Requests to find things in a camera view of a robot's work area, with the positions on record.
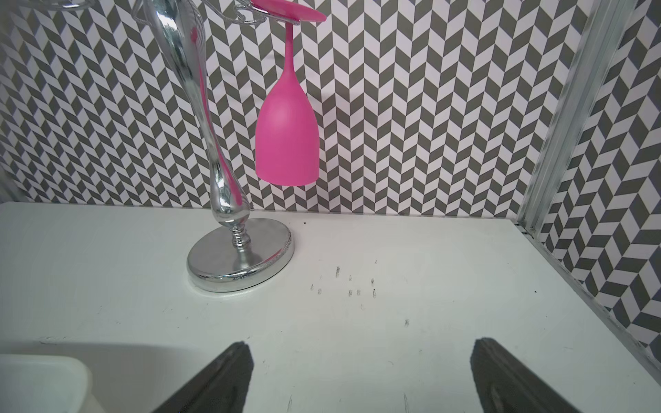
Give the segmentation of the white storage box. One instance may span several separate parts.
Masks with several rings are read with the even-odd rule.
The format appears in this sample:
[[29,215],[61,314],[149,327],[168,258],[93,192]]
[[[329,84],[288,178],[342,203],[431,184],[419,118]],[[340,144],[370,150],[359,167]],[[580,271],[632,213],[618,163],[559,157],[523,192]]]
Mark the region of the white storage box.
[[75,358],[1,356],[3,412],[103,412],[92,387],[91,370]]

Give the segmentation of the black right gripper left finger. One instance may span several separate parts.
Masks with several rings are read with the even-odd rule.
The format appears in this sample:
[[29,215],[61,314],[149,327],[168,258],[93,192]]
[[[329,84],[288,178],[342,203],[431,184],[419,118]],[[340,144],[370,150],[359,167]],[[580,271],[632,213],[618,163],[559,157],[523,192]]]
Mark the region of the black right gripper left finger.
[[245,342],[235,342],[153,412],[242,412],[254,362]]

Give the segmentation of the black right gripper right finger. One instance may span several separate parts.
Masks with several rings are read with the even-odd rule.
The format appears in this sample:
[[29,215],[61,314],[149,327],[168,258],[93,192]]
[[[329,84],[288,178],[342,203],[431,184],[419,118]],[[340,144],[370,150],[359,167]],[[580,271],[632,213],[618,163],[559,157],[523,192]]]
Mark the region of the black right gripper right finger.
[[579,413],[576,407],[490,337],[475,341],[470,365],[485,412]]

